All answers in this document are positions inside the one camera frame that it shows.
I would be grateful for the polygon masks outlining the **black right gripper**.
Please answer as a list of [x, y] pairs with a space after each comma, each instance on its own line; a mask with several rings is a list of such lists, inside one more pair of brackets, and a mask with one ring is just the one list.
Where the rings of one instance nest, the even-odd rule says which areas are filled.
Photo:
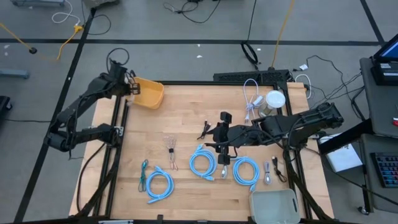
[[[221, 146], [228, 146], [231, 142], [235, 141], [238, 136], [233, 138], [228, 137], [229, 124], [232, 123], [232, 115], [228, 112], [220, 113], [220, 120], [224, 123], [217, 123], [216, 127], [213, 129], [213, 147], [218, 148]], [[230, 165], [231, 157], [227, 154], [218, 155], [218, 164]]]

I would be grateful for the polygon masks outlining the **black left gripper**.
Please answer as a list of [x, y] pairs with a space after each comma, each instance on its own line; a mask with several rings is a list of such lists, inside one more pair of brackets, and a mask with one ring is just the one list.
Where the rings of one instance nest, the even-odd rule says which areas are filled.
[[130, 91], [132, 95], [139, 95], [141, 93], [140, 84], [135, 81], [136, 74], [133, 70], [125, 73], [125, 81], [130, 86]]

